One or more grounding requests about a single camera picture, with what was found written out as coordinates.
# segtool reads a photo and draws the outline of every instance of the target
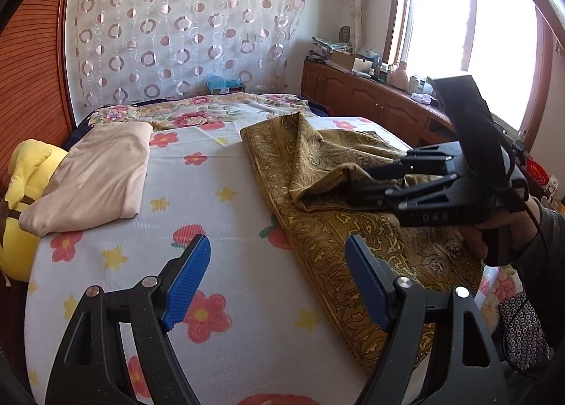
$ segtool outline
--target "window frame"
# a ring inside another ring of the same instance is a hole
[[[412,27],[412,2],[413,0],[392,0],[391,15],[389,17],[389,26],[382,56],[389,64],[395,64],[398,60],[405,60],[408,54]],[[461,70],[463,71],[468,71],[471,60],[471,51],[475,35],[476,5],[477,0],[471,0],[472,8],[470,20],[467,24],[467,35],[465,36],[465,44],[463,47],[461,65]],[[522,140],[524,142],[527,151],[530,151],[532,148],[537,131],[540,128],[547,101],[547,94],[549,92],[553,60],[553,32],[538,10],[536,10],[536,15],[538,27],[536,67],[532,91],[520,129],[513,129],[504,120],[493,115],[493,119],[505,129],[512,139]]]

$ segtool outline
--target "blue gripper pad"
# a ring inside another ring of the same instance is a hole
[[[167,292],[167,305],[162,321],[167,331],[171,331],[176,323],[182,322],[188,306],[194,298],[198,286],[210,264],[210,240],[202,236],[190,257],[185,261],[174,278]]]
[[[394,286],[390,275],[382,268],[388,264],[378,260],[359,235],[351,235],[345,241],[345,262],[351,271],[357,290],[361,294],[369,317],[384,331],[389,331],[393,319],[389,305],[394,303]]]

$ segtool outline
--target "wooden headboard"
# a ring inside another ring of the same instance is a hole
[[[67,0],[24,0],[0,33],[0,196],[13,149],[61,146],[73,128],[64,58]]]

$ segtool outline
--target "yellow plush toy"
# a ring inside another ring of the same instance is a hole
[[[0,269],[17,281],[29,281],[39,238],[18,226],[20,213],[37,201],[65,150],[37,140],[16,146],[8,165],[8,191],[0,201]]]

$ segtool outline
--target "human hand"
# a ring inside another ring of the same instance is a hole
[[[530,196],[526,205],[539,222],[541,214],[535,199]],[[532,222],[528,212],[510,213],[506,209],[497,209],[493,216],[484,223],[475,226],[460,226],[459,232],[471,253],[484,260],[487,258],[489,250],[482,240],[482,230],[493,230],[504,225],[510,226],[512,249],[515,251],[522,251],[537,235],[536,225]]]

